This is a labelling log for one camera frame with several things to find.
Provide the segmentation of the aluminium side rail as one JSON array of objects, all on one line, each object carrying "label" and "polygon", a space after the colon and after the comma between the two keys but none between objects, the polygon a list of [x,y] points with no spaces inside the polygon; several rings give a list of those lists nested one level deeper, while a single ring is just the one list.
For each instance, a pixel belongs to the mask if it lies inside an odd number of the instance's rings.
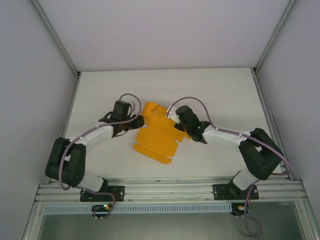
[{"label": "aluminium side rail", "polygon": [[72,109],[73,109],[73,106],[74,106],[75,98],[76,98],[76,95],[77,95],[77,91],[78,91],[78,87],[79,87],[79,83],[80,83],[80,79],[81,79],[81,74],[82,73],[80,72],[78,78],[75,80],[75,84],[74,84],[72,93],[70,95],[69,102],[67,104],[67,109],[66,109],[63,121],[62,121],[62,127],[60,129],[60,133],[59,133],[58,138],[64,138],[66,136],[68,125],[69,125],[69,122],[70,122]]},{"label": "aluminium side rail", "polygon": [[284,157],[286,158],[286,153],[285,150],[283,148],[283,144],[279,135],[279,131],[278,128],[276,126],[275,123],[275,119],[266,95],[266,92],[263,88],[263,84],[258,76],[258,74],[256,73],[256,70],[254,67],[250,68],[251,74],[252,74],[252,78],[261,102],[261,106],[264,112],[264,116],[268,125],[268,129],[270,131],[270,135],[271,138],[273,139],[273,141],[277,144],[277,146],[280,148],[281,152],[284,154]]}]

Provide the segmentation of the aluminium frame post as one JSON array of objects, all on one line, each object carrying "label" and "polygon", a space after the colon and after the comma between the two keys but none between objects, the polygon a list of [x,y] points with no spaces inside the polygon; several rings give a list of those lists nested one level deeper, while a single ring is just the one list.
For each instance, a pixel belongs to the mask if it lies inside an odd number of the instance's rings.
[{"label": "aluminium frame post", "polygon": [[43,6],[40,3],[40,0],[29,0],[32,6],[34,7],[36,13],[38,14],[41,22],[45,26],[48,34],[50,35],[51,39],[53,40],[54,44],[56,45],[58,51],[60,52],[63,60],[67,64],[68,68],[74,75],[75,79],[78,80],[80,78],[80,72],[78,71],[77,67],[75,66],[73,60],[71,59],[68,51],[66,50],[61,38],[59,37],[57,31],[55,30],[53,24],[51,23],[47,13],[45,12]]},{"label": "aluminium frame post", "polygon": [[298,2],[300,0],[287,0],[287,3],[257,61],[257,63],[255,64],[255,66],[252,68],[254,74],[257,76],[260,69],[262,68],[262,66],[264,65],[267,57],[269,56],[269,54],[271,53],[271,51],[273,50],[274,45],[276,44],[278,38],[281,36],[287,22],[289,21],[295,7],[297,6]]}]

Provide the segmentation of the small controller board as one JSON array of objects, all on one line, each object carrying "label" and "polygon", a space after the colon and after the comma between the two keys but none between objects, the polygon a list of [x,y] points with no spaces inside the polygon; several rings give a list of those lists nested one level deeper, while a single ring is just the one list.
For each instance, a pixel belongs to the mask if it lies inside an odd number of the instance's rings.
[{"label": "small controller board", "polygon": [[107,203],[103,205],[94,205],[92,207],[92,216],[95,220],[104,220],[112,212],[114,205],[112,203]]},{"label": "small controller board", "polygon": [[245,213],[251,212],[253,210],[253,207],[251,204],[246,205],[246,211],[245,211],[245,203],[244,202],[233,202],[231,203],[231,214],[233,216],[242,217],[244,218]]}]

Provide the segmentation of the grey metal panel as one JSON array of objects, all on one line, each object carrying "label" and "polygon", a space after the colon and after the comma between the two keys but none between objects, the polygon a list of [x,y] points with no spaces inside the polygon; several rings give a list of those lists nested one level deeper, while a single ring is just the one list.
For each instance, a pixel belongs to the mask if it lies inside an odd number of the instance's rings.
[{"label": "grey metal panel", "polygon": [[320,240],[320,227],[305,202],[257,202],[253,218],[230,213],[46,215],[32,208],[21,240]]}]

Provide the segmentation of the yellow cloth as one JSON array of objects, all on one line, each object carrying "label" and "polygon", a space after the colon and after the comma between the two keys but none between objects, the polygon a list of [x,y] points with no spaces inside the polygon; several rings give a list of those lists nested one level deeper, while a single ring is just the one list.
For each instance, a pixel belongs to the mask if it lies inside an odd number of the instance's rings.
[{"label": "yellow cloth", "polygon": [[175,128],[175,122],[166,118],[167,109],[155,102],[146,102],[142,117],[146,127],[139,129],[133,148],[136,152],[162,164],[170,164],[179,143],[190,139],[186,132]]}]

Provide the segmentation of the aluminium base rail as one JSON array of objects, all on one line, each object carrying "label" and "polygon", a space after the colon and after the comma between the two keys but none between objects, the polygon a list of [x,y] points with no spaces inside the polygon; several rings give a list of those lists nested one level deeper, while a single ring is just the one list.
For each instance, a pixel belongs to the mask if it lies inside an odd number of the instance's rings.
[{"label": "aluminium base rail", "polygon": [[[215,184],[226,184],[226,178],[191,179],[113,179],[111,186],[124,186],[124,203],[212,203]],[[257,183],[258,201],[291,202],[308,199],[300,180],[272,177]],[[56,181],[38,186],[34,202],[72,204],[80,202],[80,190],[62,190]]]}]

